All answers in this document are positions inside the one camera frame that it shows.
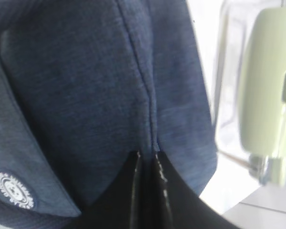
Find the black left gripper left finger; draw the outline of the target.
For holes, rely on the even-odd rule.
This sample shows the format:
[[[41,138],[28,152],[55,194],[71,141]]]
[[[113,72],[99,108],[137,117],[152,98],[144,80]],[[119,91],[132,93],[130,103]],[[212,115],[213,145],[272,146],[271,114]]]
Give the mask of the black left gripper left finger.
[[[142,158],[130,152],[117,177],[68,229],[138,229]]]

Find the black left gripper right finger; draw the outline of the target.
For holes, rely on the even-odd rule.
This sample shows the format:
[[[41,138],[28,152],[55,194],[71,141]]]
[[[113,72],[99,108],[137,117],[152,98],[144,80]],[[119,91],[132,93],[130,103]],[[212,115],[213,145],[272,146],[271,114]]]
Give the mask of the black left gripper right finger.
[[[164,152],[151,166],[151,221],[154,229],[236,229],[208,207],[184,182]]]

